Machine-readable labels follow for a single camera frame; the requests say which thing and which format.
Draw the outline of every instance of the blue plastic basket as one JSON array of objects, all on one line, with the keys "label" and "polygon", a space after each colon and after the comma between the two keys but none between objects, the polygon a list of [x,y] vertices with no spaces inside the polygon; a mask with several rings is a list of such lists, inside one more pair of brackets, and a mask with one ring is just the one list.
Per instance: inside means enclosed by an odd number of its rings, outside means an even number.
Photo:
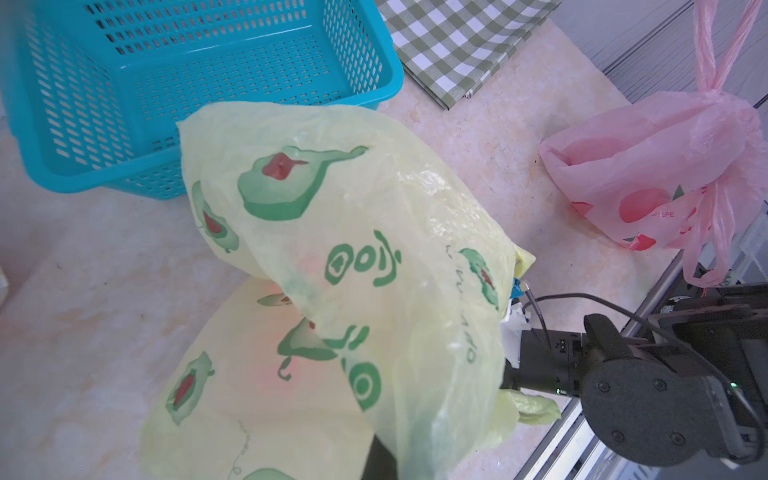
[{"label": "blue plastic basket", "polygon": [[376,108],[402,66],[373,0],[38,0],[4,97],[29,176],[57,192],[184,193],[176,122],[215,101]]}]

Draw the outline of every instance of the pink plastic bag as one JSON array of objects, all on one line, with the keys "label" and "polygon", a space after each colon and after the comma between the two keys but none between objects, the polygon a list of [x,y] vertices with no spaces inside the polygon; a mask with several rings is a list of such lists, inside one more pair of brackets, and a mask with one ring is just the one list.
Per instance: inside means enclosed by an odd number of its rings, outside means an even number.
[{"label": "pink plastic bag", "polygon": [[[630,250],[684,248],[685,280],[715,286],[730,268],[733,235],[768,193],[768,143],[757,111],[722,87],[762,0],[749,0],[715,67],[717,0],[697,0],[697,93],[659,92],[542,142],[539,154],[576,211]],[[694,278],[711,242],[717,265]]]}]

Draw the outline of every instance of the beige marble surface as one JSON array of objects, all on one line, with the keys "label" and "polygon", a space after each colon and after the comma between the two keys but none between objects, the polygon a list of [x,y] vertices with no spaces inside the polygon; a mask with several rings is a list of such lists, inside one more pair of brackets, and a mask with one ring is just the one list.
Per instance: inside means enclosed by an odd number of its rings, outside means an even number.
[{"label": "beige marble surface", "polygon": [[[603,237],[536,154],[543,137],[626,103],[547,22],[451,111],[408,78],[380,111],[435,149],[538,257],[527,275],[537,295],[584,291],[633,309],[674,252],[629,252]],[[0,306],[0,478],[142,478],[139,430],[154,397],[244,275],[208,250],[186,198],[37,187],[4,125],[0,206],[0,265],[12,285]],[[553,329],[581,329],[584,314],[604,311],[578,300],[542,309]],[[513,478],[546,431],[522,426],[454,478]]]}]

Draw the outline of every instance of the plastic bag handle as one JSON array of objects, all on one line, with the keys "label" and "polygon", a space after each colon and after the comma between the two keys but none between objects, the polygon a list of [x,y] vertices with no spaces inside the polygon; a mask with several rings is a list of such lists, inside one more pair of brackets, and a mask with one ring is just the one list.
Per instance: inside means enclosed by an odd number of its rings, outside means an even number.
[{"label": "plastic bag handle", "polygon": [[[733,212],[733,207],[728,203],[727,195],[716,181],[707,186],[707,192],[698,206],[697,220],[688,233],[690,236],[683,251],[683,277],[691,285],[703,288],[720,285],[730,270],[730,244],[736,233],[736,219],[732,213],[714,215],[716,211]],[[712,244],[715,247],[715,268],[701,278],[694,278],[701,246],[705,244],[709,232],[712,233]]]},{"label": "plastic bag handle", "polygon": [[712,22],[715,19],[717,0],[696,0],[694,6],[694,44],[696,46],[696,84],[699,91],[719,91],[723,89],[725,79],[739,56],[746,36],[757,18],[757,12],[763,0],[749,0],[744,7],[736,33],[733,34],[728,49],[720,65],[715,64],[715,51],[712,46]]}]

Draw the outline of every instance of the checkered tablecloth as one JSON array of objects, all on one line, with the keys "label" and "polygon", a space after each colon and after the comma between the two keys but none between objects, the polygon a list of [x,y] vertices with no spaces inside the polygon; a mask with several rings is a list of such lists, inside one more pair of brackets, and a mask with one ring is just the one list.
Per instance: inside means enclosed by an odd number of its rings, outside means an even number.
[{"label": "checkered tablecloth", "polygon": [[376,0],[406,71],[445,108],[471,97],[561,0]]}]

